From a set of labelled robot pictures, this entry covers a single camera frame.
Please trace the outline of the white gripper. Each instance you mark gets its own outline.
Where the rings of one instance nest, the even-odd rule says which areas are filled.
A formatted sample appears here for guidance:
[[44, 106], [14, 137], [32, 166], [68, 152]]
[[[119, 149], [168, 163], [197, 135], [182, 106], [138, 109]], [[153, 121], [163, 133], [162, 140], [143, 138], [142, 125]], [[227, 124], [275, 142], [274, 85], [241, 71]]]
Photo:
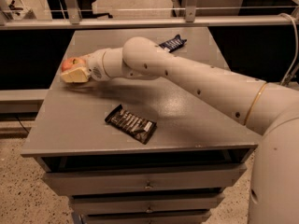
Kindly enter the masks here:
[[87, 67], [83, 65], [75, 65], [65, 69], [60, 77], [65, 83], [85, 83], [90, 77], [96, 81], [108, 81], [110, 76], [107, 74], [104, 67], [104, 57], [108, 49], [99, 49], [93, 53], [83, 56]]

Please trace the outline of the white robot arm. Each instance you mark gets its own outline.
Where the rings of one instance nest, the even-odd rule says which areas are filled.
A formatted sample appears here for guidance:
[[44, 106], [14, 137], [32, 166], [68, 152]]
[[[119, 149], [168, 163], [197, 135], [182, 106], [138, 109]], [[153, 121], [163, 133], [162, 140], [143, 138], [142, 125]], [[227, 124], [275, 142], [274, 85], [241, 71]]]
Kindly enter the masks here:
[[260, 134], [248, 224], [299, 224], [299, 91], [181, 58], [144, 37], [62, 63], [66, 83], [114, 77], [164, 77]]

